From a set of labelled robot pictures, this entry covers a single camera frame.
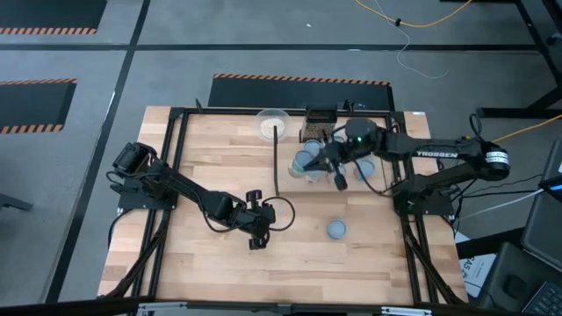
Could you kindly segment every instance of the gray floor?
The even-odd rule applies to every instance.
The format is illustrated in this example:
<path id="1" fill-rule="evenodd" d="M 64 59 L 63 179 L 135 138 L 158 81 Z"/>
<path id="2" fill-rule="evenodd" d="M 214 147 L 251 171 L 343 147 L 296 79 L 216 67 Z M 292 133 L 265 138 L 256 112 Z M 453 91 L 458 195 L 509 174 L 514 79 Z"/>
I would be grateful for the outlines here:
<path id="1" fill-rule="evenodd" d="M 432 21 L 458 4 L 437 0 L 379 0 L 386 13 L 412 22 Z M 372 1 L 364 1 L 373 6 Z M 141 0 L 111 0 L 98 34 L 0 36 L 1 43 L 127 43 Z M 554 28 L 538 1 L 526 2 L 543 36 Z M 516 8 L 471 4 L 451 20 L 428 29 L 404 29 L 414 43 L 529 44 Z M 404 43 L 398 31 L 352 0 L 161 0 L 153 1 L 140 43 Z M 61 133 L 2 135 L 0 191 L 35 203 L 31 212 L 0 212 L 0 305 L 43 299 L 54 259 L 80 190 L 124 52 L 0 52 L 0 80 L 78 78 L 67 124 Z M 393 85 L 399 111 L 425 111 L 434 137 L 470 134 L 468 115 L 480 106 L 523 107 L 555 86 L 543 58 L 530 53 L 426 53 L 401 56 L 429 80 L 402 68 L 394 52 L 138 52 L 106 145 L 83 229 L 61 299 L 94 298 L 101 276 L 106 235 L 118 196 L 103 174 L 126 142 L 136 139 L 148 105 L 204 104 L 214 73 L 308 75 L 385 80 Z M 484 119 L 483 136 L 494 139 L 537 120 Z M 562 122 L 506 140 L 513 165 L 510 181 L 541 173 Z M 535 182 L 513 189 L 532 189 Z M 474 189 L 485 187 L 477 183 Z M 510 197 L 466 200 L 464 215 Z M 521 226 L 530 201 L 462 222 L 460 231 L 478 237 Z"/>

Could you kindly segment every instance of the black mat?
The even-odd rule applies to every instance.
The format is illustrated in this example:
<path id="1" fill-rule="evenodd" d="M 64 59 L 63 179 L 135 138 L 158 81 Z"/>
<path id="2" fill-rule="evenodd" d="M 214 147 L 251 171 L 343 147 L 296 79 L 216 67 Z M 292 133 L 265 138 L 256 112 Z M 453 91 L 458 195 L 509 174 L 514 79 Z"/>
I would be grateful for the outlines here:
<path id="1" fill-rule="evenodd" d="M 345 100 L 358 110 L 394 111 L 388 82 L 286 75 L 217 74 L 208 106 L 294 109 Z"/>
<path id="2" fill-rule="evenodd" d="M 0 133 L 59 132 L 76 79 L 0 82 Z"/>
<path id="3" fill-rule="evenodd" d="M 94 34 L 106 0 L 0 0 L 0 34 Z"/>

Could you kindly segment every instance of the black cable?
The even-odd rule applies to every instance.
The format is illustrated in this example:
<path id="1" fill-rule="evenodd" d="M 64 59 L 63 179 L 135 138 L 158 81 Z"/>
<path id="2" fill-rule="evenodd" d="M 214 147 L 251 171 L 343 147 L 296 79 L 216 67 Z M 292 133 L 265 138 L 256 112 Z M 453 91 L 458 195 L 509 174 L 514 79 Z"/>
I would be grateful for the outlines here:
<path id="1" fill-rule="evenodd" d="M 121 219 L 123 216 L 127 215 L 129 212 L 131 211 L 131 209 L 124 209 L 123 212 L 116 217 L 112 224 L 109 226 L 109 233 L 107 234 L 107 248 L 109 249 L 109 247 L 112 244 L 112 237 L 113 237 L 113 228 L 115 227 L 115 224 L 117 224 L 117 222 L 119 221 L 119 219 Z"/>
<path id="2" fill-rule="evenodd" d="M 379 196 L 381 196 L 381 197 L 385 197 L 385 198 L 392 198 L 392 197 L 393 197 L 392 194 L 391 194 L 390 196 L 388 196 L 388 195 L 386 195 L 385 193 L 388 192 L 390 189 L 394 188 L 394 186 L 396 186 L 398 183 L 395 183 L 394 185 L 392 185 L 392 186 L 391 186 L 390 188 L 388 188 L 388 189 L 385 189 L 385 190 L 377 190 L 377 189 L 375 189 L 375 188 L 373 188 L 373 187 L 371 186 L 371 184 L 369 183 L 369 181 L 367 181 L 367 177 L 364 175 L 364 173 L 363 173 L 363 171 L 361 170 L 361 167 L 359 167 L 359 164 L 357 163 L 357 161 L 354 160 L 353 163 L 355 163 L 355 166 L 357 167 L 357 171 L 359 172 L 359 175 L 363 178 L 363 181 L 365 182 L 365 184 L 367 184 L 367 187 L 369 187 L 369 189 L 370 189 L 373 193 L 375 193 L 375 194 L 377 194 L 377 195 L 379 195 Z"/>
<path id="3" fill-rule="evenodd" d="M 246 225 L 252 224 L 252 223 L 246 223 L 246 224 L 241 224 L 241 225 L 238 225 L 238 226 L 231 226 L 231 227 L 229 227 L 229 228 L 227 228 L 227 229 L 217 229 L 217 228 L 215 228 L 215 227 L 213 227 L 213 226 L 211 225 L 211 222 L 209 221 L 209 218 L 208 218 L 208 214 L 207 214 L 207 213 L 203 213 L 203 219 L 205 220 L 205 223 L 207 224 L 207 226 L 209 226 L 209 228 L 210 228 L 212 231 L 214 231 L 215 233 L 228 233 L 228 232 L 232 232 L 233 230 L 236 230 L 236 229 L 239 229 L 239 228 L 241 228 L 241 227 L 244 227 L 244 226 L 246 226 Z"/>
<path id="4" fill-rule="evenodd" d="M 457 198 L 459 198 L 459 197 L 462 198 L 463 195 L 465 194 L 465 192 L 476 182 L 476 180 L 478 180 L 478 179 L 473 179 L 470 183 L 468 183 L 468 185 L 467 185 L 464 189 L 462 189 L 462 190 L 451 200 L 451 202 L 454 202 L 454 201 L 455 201 Z"/>
<path id="5" fill-rule="evenodd" d="M 334 138 L 334 135 L 335 135 L 336 133 L 340 132 L 340 131 L 341 131 L 342 129 L 344 129 L 344 128 L 345 128 L 345 125 L 342 125 L 342 126 L 340 126 L 340 127 L 337 127 L 335 130 L 332 131 L 332 133 L 330 134 L 330 137 L 331 137 L 331 138 Z"/>
<path id="6" fill-rule="evenodd" d="M 523 194 L 523 193 L 533 193 L 537 190 L 518 190 L 518 191 L 506 191 L 506 192 L 490 192 L 490 193 L 482 193 L 477 195 L 471 196 L 464 196 L 463 198 L 480 198 L 492 195 L 504 195 L 504 194 Z"/>
<path id="7" fill-rule="evenodd" d="M 454 230 L 454 229 L 453 229 L 453 239 L 457 238 L 458 229 L 460 228 L 460 219 L 459 219 L 459 218 L 457 218 L 457 222 L 458 222 L 458 224 L 457 224 L 457 230 Z"/>
<path id="8" fill-rule="evenodd" d="M 453 225 L 455 224 L 455 221 L 458 221 L 457 230 L 453 229 L 453 239 L 457 237 L 458 229 L 460 228 L 460 213 L 461 213 L 461 211 L 463 210 L 463 200 L 465 199 L 465 196 L 464 196 L 465 191 L 467 191 L 468 188 L 470 188 L 470 187 L 476 182 L 476 180 L 478 180 L 478 179 L 474 179 L 474 180 L 472 180 L 470 183 L 468 183 L 468 185 L 467 185 L 464 189 L 462 189 L 462 190 L 460 191 L 460 193 L 458 193 L 458 195 L 457 195 L 456 197 L 454 197 L 454 198 L 451 200 L 451 202 L 452 202 L 452 201 L 454 201 L 455 199 L 457 199 L 457 198 L 460 197 L 460 199 L 458 200 L 458 207 L 457 207 L 457 210 L 455 211 L 455 219 L 454 219 L 453 222 L 451 223 L 451 226 L 453 226 Z"/>
<path id="9" fill-rule="evenodd" d="M 264 199 L 264 201 L 262 202 L 262 204 L 263 204 L 263 203 L 266 203 L 266 202 L 268 202 L 268 201 L 271 201 L 271 200 L 273 200 L 273 199 L 280 199 L 280 200 L 283 200 L 283 201 L 285 201 L 285 202 L 291 207 L 292 218 L 291 218 L 291 221 L 289 222 L 289 224 L 288 224 L 287 226 L 283 227 L 283 228 L 270 228 L 270 230 L 271 230 L 271 231 L 274 231 L 274 232 L 283 232 L 284 230 L 289 229 L 289 227 L 291 227 L 291 226 L 292 226 L 292 223 L 295 221 L 295 217 L 296 217 L 295 207 L 292 205 L 292 203 L 291 203 L 288 199 L 286 199 L 286 198 L 284 198 L 284 197 L 268 197 L 268 198 Z"/>
<path id="10" fill-rule="evenodd" d="M 109 180 L 109 182 L 111 182 L 111 183 L 113 183 L 113 184 L 123 185 L 122 183 L 119 183 L 119 182 L 113 180 L 113 179 L 110 177 L 110 175 L 118 176 L 118 175 L 117 175 L 117 172 L 115 172 L 115 171 L 107 171 L 107 172 L 105 172 L 105 177 L 107 178 L 107 180 Z"/>
<path id="11" fill-rule="evenodd" d="M 427 147 L 427 146 L 451 147 L 451 148 L 458 149 L 458 148 L 470 146 L 475 141 L 482 140 L 482 137 L 480 136 L 482 134 L 482 122 L 480 121 L 480 117 L 477 114 L 473 113 L 473 114 L 470 115 L 468 120 L 469 120 L 469 123 L 471 125 L 471 129 L 472 129 L 472 131 L 474 132 L 474 135 L 475 135 L 473 138 L 469 139 L 468 141 L 463 142 L 463 143 L 458 143 L 457 145 L 435 144 L 435 143 L 432 143 L 431 141 L 428 141 L 427 143 L 418 146 L 416 149 L 412 150 L 411 152 L 413 153 L 414 151 L 417 151 L 420 148 L 424 148 L 424 147 Z"/>
<path id="12" fill-rule="evenodd" d="M 476 119 L 476 123 L 477 123 L 477 127 L 474 127 L 474 121 L 472 119 Z M 471 125 L 471 129 L 474 132 L 474 135 L 476 136 L 474 139 L 479 140 L 482 137 L 480 136 L 482 134 L 482 121 L 480 120 L 480 117 L 478 116 L 478 114 L 473 113 L 468 117 L 468 121 Z"/>
<path id="13" fill-rule="evenodd" d="M 474 284 L 474 283 L 472 283 L 472 282 L 468 282 L 468 281 L 465 281 L 465 283 L 466 283 L 466 284 L 470 284 L 470 285 L 472 285 L 472 286 L 476 286 L 477 288 L 479 288 L 482 293 L 486 294 L 486 295 L 492 300 L 492 304 L 494 304 L 494 307 L 499 306 L 499 305 L 497 305 L 497 304 L 495 303 L 494 298 L 492 297 L 492 295 L 490 295 L 490 293 L 488 293 L 487 291 L 484 291 L 484 289 L 483 289 L 481 286 L 476 285 L 476 284 Z"/>
<path id="14" fill-rule="evenodd" d="M 474 190 L 474 191 L 472 191 L 472 192 L 470 192 L 470 193 L 467 193 L 467 194 L 468 194 L 468 195 L 472 195 L 472 194 L 474 194 L 474 193 L 476 193 L 476 192 L 480 192 L 480 191 L 483 191 L 483 190 L 498 189 L 498 188 L 501 188 L 502 186 L 505 186 L 505 185 L 512 185 L 512 184 L 522 183 L 522 182 L 532 180 L 532 179 L 534 179 L 534 178 L 536 178 L 536 177 L 538 177 L 538 176 L 542 176 L 542 175 L 543 175 L 543 174 L 534 175 L 534 176 L 532 176 L 532 177 L 528 177 L 528 178 L 522 179 L 522 180 L 517 180 L 517 181 L 512 182 L 512 183 L 503 183 L 503 184 L 500 184 L 500 185 L 492 185 L 492 186 L 489 186 L 489 187 L 484 188 L 484 189 Z"/>

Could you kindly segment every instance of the clear plastic bowl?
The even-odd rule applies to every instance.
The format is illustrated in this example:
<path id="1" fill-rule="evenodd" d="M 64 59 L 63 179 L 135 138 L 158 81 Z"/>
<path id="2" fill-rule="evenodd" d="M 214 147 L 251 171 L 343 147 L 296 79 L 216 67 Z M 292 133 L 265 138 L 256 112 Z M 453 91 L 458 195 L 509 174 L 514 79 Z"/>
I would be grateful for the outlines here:
<path id="1" fill-rule="evenodd" d="M 279 109 L 265 109 L 254 118 L 256 135 L 265 141 L 273 141 L 273 126 L 277 126 L 277 140 L 283 140 L 289 134 L 290 124 L 289 114 Z"/>

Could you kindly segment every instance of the hazard tape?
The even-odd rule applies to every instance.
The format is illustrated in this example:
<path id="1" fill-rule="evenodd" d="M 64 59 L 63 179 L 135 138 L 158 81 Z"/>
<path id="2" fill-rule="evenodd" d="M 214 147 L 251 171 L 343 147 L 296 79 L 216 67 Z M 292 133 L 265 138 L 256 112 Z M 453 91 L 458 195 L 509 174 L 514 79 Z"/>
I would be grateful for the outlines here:
<path id="1" fill-rule="evenodd" d="M 11 81 L 0 81 L 0 85 L 11 85 L 11 84 L 44 84 L 44 83 L 78 83 L 78 79 L 45 79 L 45 80 L 11 80 Z"/>
<path id="2" fill-rule="evenodd" d="M 0 134 L 7 133 L 57 133 L 62 130 L 63 124 L 41 124 L 32 126 L 2 126 L 0 127 Z"/>
<path id="3" fill-rule="evenodd" d="M 12 80 L 0 81 L 0 85 L 46 84 L 46 83 L 78 83 L 78 79 L 44 79 L 44 80 Z M 0 134 L 8 133 L 57 133 L 63 124 L 40 124 L 29 126 L 0 126 Z"/>
<path id="4" fill-rule="evenodd" d="M 2 35 L 92 35 L 97 32 L 89 27 L 0 27 Z"/>
<path id="5" fill-rule="evenodd" d="M 307 82 L 307 83 L 374 84 L 374 85 L 390 86 L 390 83 L 389 83 L 389 82 L 376 81 L 376 80 L 334 79 L 334 78 L 317 78 L 317 77 L 291 76 L 291 75 L 237 75 L 237 74 L 215 74 L 215 75 L 214 75 L 214 78 L 298 81 L 298 82 Z"/>

